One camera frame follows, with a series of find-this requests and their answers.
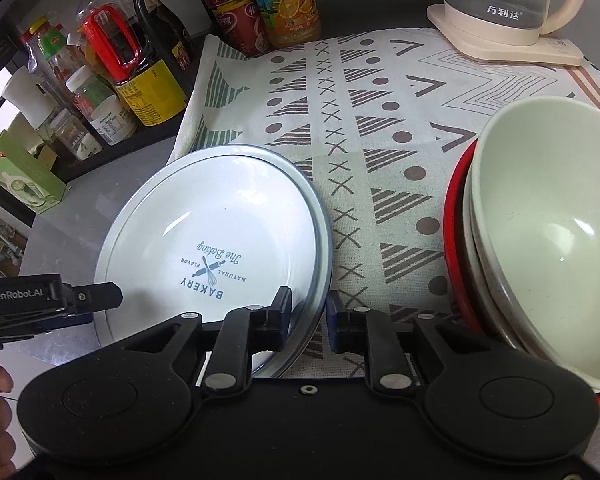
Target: red bowl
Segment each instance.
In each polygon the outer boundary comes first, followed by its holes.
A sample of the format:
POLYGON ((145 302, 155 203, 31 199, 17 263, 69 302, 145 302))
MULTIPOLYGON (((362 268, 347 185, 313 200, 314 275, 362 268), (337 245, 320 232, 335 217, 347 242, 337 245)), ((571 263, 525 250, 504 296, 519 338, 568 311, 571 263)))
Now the red bowl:
POLYGON ((476 292, 470 285, 469 269, 466 266, 464 253, 464 226, 462 225, 462 199, 464 197, 464 185, 474 158, 477 140, 474 141, 464 152, 451 176, 451 182, 446 192, 445 210, 443 214, 443 238, 445 245, 446 267, 449 279, 454 290, 456 303, 460 314, 467 326, 477 333, 486 333, 483 327, 485 323, 472 306, 476 292))

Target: white plate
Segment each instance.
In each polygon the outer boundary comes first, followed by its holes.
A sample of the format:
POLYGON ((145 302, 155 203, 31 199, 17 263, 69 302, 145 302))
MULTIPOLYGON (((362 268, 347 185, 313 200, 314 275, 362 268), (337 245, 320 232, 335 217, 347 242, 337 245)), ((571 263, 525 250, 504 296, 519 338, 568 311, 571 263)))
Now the white plate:
POLYGON ((259 376, 278 376, 319 322, 332 254, 320 199, 286 158, 243 144, 191 153, 151 177, 113 223, 95 281, 116 283, 124 300, 94 316, 98 339, 110 344, 183 312, 222 320, 288 286, 287 346, 253 357, 259 376))

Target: stacked bowls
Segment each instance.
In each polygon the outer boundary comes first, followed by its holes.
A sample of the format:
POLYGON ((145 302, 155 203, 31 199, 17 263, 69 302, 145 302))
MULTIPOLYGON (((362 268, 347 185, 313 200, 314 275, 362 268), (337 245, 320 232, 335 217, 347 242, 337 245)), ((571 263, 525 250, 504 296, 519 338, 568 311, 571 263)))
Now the stacked bowls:
POLYGON ((445 249, 469 326, 600 392, 600 110, 539 97, 497 113, 454 173, 445 249))

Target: white bowl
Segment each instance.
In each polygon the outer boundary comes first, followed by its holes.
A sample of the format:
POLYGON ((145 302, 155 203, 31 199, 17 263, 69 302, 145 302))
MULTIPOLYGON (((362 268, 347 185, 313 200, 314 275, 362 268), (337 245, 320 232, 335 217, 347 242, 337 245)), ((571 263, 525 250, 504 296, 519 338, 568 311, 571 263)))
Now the white bowl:
POLYGON ((600 389, 600 110, 518 101, 485 127, 473 234, 491 296, 525 346, 600 389))
POLYGON ((524 345, 516 335, 509 321, 498 310, 498 307, 489 292, 480 259, 477 250, 475 249, 474 234, 471 227, 471 202, 471 169, 469 168, 466 184, 464 186, 464 195, 462 197, 462 232, 464 234, 464 254, 466 255, 468 262, 470 279, 474 284, 474 289, 476 291, 475 301, 477 302, 477 305, 475 305, 475 307, 481 310, 482 316, 506 344, 512 348, 524 351, 524 345))

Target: green box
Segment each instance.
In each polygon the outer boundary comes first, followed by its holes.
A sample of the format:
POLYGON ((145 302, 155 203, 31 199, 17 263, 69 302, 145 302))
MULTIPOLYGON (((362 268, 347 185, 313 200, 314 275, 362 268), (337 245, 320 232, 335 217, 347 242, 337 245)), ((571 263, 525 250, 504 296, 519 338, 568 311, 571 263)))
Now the green box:
POLYGON ((58 204, 66 189, 8 132, 0 135, 0 185, 35 213, 58 204))

